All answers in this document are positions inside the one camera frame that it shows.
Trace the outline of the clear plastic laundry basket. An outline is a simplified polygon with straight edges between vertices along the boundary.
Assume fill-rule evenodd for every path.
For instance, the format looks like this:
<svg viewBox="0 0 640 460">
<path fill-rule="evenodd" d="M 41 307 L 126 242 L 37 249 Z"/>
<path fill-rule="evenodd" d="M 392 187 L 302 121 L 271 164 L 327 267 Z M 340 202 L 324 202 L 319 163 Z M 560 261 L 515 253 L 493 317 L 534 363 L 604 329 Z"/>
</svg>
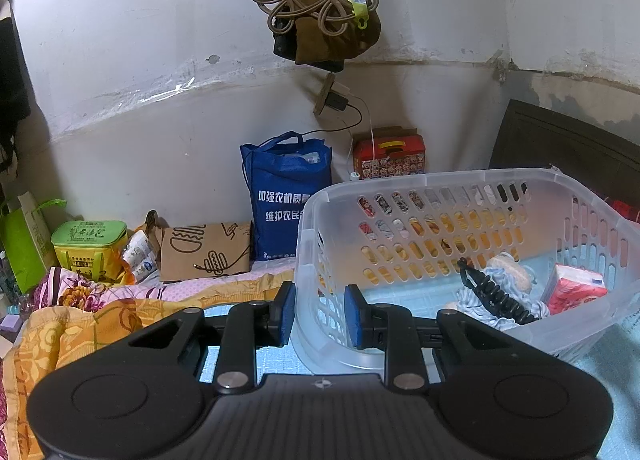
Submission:
<svg viewBox="0 0 640 460">
<path fill-rule="evenodd" d="M 292 342 L 312 372 L 380 372 L 377 350 L 349 341 L 344 290 L 432 318 L 462 289 L 458 263 L 511 258 L 547 301 L 556 266 L 600 273 L 605 295 L 515 331 L 574 362 L 618 324 L 639 320 L 639 232 L 577 180 L 541 168 L 339 183 L 300 215 Z"/>
</svg>

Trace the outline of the pink tissue pack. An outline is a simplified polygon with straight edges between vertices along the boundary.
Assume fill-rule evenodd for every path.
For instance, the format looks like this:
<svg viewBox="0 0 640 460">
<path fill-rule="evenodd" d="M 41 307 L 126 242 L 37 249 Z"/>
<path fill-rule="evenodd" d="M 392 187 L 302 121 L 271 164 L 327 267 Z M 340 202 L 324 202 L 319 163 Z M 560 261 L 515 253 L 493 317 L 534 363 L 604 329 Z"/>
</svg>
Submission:
<svg viewBox="0 0 640 460">
<path fill-rule="evenodd" d="M 608 294 L 603 276 L 578 267 L 555 264 L 541 301 L 551 315 L 563 313 Z"/>
</svg>

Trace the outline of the brown paper bag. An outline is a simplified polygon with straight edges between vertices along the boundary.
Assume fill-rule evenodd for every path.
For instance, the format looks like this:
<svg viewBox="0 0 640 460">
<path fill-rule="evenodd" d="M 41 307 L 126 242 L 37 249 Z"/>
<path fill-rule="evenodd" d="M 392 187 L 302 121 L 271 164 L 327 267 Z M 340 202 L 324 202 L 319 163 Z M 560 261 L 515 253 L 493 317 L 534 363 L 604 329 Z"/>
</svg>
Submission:
<svg viewBox="0 0 640 460">
<path fill-rule="evenodd" d="M 250 270 L 250 221 L 169 227 L 151 211 L 142 230 L 160 252 L 163 282 L 221 278 Z"/>
</svg>

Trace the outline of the blue shopping bag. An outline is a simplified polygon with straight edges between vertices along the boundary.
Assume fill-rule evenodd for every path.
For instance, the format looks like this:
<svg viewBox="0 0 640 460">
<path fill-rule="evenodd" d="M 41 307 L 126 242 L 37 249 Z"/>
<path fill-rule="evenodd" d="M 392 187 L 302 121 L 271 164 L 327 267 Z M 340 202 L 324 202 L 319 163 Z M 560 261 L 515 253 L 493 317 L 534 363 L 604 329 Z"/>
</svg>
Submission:
<svg viewBox="0 0 640 460">
<path fill-rule="evenodd" d="M 296 253 L 306 202 L 332 185 L 332 149 L 295 131 L 260 145 L 240 146 L 253 213 L 254 258 L 270 261 Z"/>
</svg>

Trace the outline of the green yellow box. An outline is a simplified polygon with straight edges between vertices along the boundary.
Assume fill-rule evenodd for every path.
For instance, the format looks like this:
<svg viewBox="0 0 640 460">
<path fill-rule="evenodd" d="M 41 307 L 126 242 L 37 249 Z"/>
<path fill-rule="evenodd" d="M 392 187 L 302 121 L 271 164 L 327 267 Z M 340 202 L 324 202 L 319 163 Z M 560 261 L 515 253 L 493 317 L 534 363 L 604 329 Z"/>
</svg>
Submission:
<svg viewBox="0 0 640 460">
<path fill-rule="evenodd" d="M 119 220 L 70 220 L 51 235 L 60 266 L 92 281 L 118 278 L 127 241 L 127 226 Z"/>
</svg>

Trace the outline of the red gift box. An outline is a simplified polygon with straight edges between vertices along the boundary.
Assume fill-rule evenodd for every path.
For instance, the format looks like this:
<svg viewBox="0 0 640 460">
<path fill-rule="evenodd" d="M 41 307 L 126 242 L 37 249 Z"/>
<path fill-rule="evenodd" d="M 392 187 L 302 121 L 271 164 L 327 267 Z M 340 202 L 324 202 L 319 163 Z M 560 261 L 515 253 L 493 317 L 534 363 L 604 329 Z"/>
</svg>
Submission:
<svg viewBox="0 0 640 460">
<path fill-rule="evenodd" d="M 416 128 L 388 126 L 352 137 L 352 164 L 361 179 L 422 174 L 426 149 Z"/>
</svg>

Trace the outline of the orange floral blanket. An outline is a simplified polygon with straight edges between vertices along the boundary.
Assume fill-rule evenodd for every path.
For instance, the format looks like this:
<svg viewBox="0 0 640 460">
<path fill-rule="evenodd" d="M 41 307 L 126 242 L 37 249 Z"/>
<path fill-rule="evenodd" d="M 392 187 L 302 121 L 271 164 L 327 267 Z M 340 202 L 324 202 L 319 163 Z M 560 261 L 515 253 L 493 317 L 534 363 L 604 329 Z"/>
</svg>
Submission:
<svg viewBox="0 0 640 460">
<path fill-rule="evenodd" d="M 66 305 L 35 310 L 1 360 L 1 457 L 43 457 L 27 423 L 26 402 L 49 373 L 186 307 L 271 301 L 282 282 L 293 278 L 291 265 L 267 266 L 232 278 L 177 283 L 165 293 L 145 287 L 134 294 L 122 287 L 96 311 Z"/>
</svg>

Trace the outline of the green paper bag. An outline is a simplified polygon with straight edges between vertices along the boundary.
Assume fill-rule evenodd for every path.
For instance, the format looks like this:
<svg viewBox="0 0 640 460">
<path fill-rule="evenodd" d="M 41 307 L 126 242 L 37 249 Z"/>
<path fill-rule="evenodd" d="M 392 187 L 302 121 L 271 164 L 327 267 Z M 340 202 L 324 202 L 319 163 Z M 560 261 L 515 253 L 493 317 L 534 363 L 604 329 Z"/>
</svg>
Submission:
<svg viewBox="0 0 640 460">
<path fill-rule="evenodd" d="M 1 243 L 18 290 L 26 294 L 58 264 L 43 211 L 65 207 L 66 201 L 51 199 L 37 203 L 30 192 L 25 192 L 17 197 L 17 202 L 17 209 L 1 215 Z"/>
</svg>

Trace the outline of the dark wooden headboard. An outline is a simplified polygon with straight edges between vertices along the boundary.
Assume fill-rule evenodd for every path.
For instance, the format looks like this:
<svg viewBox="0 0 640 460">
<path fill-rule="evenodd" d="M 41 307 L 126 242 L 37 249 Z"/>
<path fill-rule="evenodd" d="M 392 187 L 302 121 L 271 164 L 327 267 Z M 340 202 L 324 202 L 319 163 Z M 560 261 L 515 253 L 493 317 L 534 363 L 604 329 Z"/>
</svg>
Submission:
<svg viewBox="0 0 640 460">
<path fill-rule="evenodd" d="M 554 166 L 600 198 L 639 205 L 639 147 L 603 128 L 512 100 L 492 150 L 491 168 Z"/>
</svg>

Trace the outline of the wall charger plug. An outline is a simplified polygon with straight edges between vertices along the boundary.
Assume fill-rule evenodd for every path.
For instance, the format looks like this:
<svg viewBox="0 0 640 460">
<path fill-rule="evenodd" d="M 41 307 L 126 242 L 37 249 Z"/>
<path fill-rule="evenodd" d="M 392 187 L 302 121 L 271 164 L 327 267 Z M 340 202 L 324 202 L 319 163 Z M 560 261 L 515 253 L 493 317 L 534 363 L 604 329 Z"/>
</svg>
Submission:
<svg viewBox="0 0 640 460">
<path fill-rule="evenodd" d="M 332 108 L 335 111 L 344 111 L 349 104 L 349 89 L 337 84 L 335 74 L 329 73 L 323 81 L 319 94 L 314 100 L 312 113 L 320 116 L 325 108 Z"/>
</svg>

